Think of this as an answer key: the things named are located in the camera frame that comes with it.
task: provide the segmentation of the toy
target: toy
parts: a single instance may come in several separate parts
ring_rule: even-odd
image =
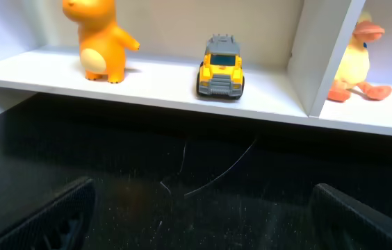
[[[233,36],[213,35],[207,42],[204,61],[197,74],[198,95],[218,94],[240,99],[245,79],[239,51]]]
[[[355,86],[358,86],[372,100],[383,100],[391,94],[392,88],[389,86],[373,87],[366,82],[370,63],[365,43],[378,40],[384,34],[384,29],[373,24],[371,20],[368,13],[361,14],[341,59],[334,83],[327,96],[328,99],[346,101],[350,98],[349,89]]]
[[[63,12],[79,24],[80,61],[86,78],[108,82],[124,80],[125,51],[139,50],[139,43],[116,21],[115,0],[63,0]]]

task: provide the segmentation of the shelf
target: shelf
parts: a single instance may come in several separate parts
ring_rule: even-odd
[[[199,63],[130,58],[125,80],[113,85],[86,80],[75,50],[42,48],[0,61],[0,87],[278,122],[307,117],[284,71],[245,69],[238,101],[199,98]]]
[[[392,135],[392,94],[383,101],[371,101],[359,93],[353,90],[345,103],[326,101],[320,119],[366,126],[371,133]]]

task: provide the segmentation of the orange figurine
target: orange figurine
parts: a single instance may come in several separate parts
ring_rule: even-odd
[[[86,78],[108,82],[124,80],[124,48],[139,50],[139,43],[116,21],[115,0],[63,0],[63,12],[79,24],[80,61]]]
[[[370,67],[366,43],[380,39],[383,34],[384,29],[372,23],[369,13],[363,12],[341,59],[328,99],[346,101],[350,98],[349,89],[355,86],[372,100],[383,100],[391,94],[389,86],[373,87],[366,82]]]

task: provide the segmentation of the yellow toy car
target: yellow toy car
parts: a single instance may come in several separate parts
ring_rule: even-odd
[[[239,99],[244,92],[243,60],[232,35],[213,35],[197,74],[196,93]]]

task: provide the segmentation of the orange duck beak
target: orange duck beak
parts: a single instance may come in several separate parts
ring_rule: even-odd
[[[384,34],[384,28],[370,22],[364,21],[354,29],[354,36],[362,42],[374,42],[380,39]]]

